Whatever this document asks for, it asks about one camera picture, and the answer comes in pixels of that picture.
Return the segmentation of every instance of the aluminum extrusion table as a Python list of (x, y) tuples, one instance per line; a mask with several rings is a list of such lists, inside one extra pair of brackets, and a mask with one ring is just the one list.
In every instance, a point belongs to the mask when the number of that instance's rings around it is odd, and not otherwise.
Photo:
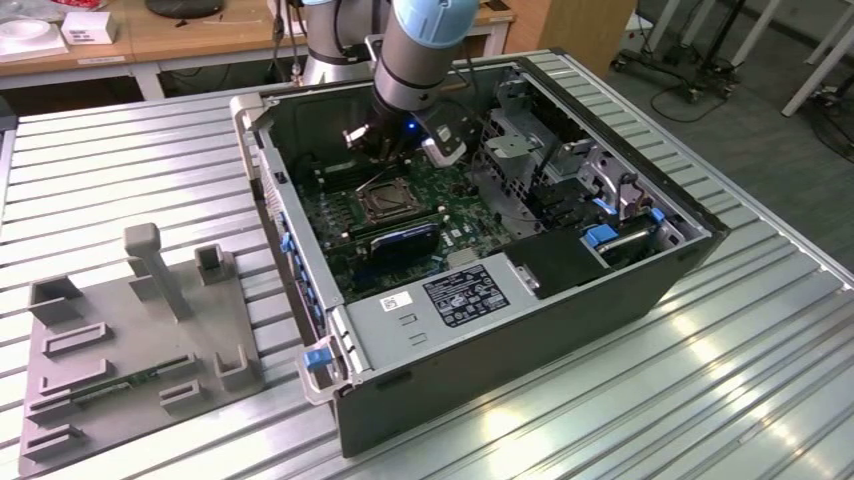
[(269, 388), (49, 478), (849, 478), (852, 275), (566, 56), (532, 60), (735, 229), (650, 314), (354, 459), (304, 397), (300, 335), (253, 208), (238, 92), (23, 119), (3, 144), (0, 479), (17, 477), (26, 283), (130, 274), (117, 226), (165, 258), (238, 252)]

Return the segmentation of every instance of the wooden desk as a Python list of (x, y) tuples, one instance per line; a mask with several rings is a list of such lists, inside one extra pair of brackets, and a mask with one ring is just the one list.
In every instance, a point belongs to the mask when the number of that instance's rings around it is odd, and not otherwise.
[(65, 55), (0, 63), (0, 90), (131, 74), (129, 65), (134, 62), (134, 48), (125, 1), (114, 1), (106, 10), (119, 25), (117, 42), (113, 45), (69, 45)]
[[(114, 45), (70, 46), (67, 55), (0, 64), (0, 90), (130, 75), (146, 100), (157, 100), (165, 98), (162, 72), (273, 58), (266, 0), (227, 0), (222, 16), (190, 20), (182, 27), (178, 20), (155, 15), (145, 0), (114, 0), (109, 10), (119, 22)], [(469, 36), (488, 36), (485, 56), (504, 53), (514, 19), (510, 11), (481, 9)], [(296, 41), (298, 53), (306, 55), (305, 37), (298, 35)], [(288, 36), (281, 49), (281, 55), (290, 55)]]

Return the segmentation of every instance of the white label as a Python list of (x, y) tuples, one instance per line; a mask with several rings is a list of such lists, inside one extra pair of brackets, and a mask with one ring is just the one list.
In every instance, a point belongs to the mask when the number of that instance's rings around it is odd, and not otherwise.
[(384, 298), (380, 301), (380, 304), (384, 306), (384, 310), (386, 312), (392, 312), (401, 307), (406, 307), (410, 303), (413, 303), (410, 292), (401, 292), (392, 297)]
[(78, 65), (98, 65), (99, 63), (125, 62), (125, 55), (117, 57), (83, 58), (78, 60)]

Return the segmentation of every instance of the white box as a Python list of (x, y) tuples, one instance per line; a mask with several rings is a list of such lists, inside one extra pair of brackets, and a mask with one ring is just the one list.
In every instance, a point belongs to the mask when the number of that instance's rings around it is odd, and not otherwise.
[(51, 25), (51, 30), (38, 41), (0, 42), (0, 63), (62, 55), (63, 53), (69, 53), (69, 48), (66, 48), (66, 42), (57, 25)]
[(103, 45), (115, 41), (118, 28), (110, 12), (69, 12), (63, 35), (71, 45)]
[(654, 25), (649, 21), (641, 18), (637, 13), (633, 13), (632, 17), (629, 17), (626, 32), (620, 41), (620, 49), (641, 53), (645, 42), (644, 36), (646, 35), (649, 38), (653, 35), (653, 27)]

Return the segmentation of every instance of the circuit board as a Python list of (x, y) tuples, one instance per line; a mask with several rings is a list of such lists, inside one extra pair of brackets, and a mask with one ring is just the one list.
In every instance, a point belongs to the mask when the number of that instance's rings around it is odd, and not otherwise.
[[(469, 170), (436, 168), (417, 152), (398, 176), (373, 179), (358, 189), (324, 191), (300, 186), (304, 208), (328, 264), (348, 302), (454, 268), (453, 258), (484, 258), (513, 241), (496, 218)], [(438, 226), (438, 247), (418, 259), (384, 268), (365, 268), (372, 242), (396, 232)]]

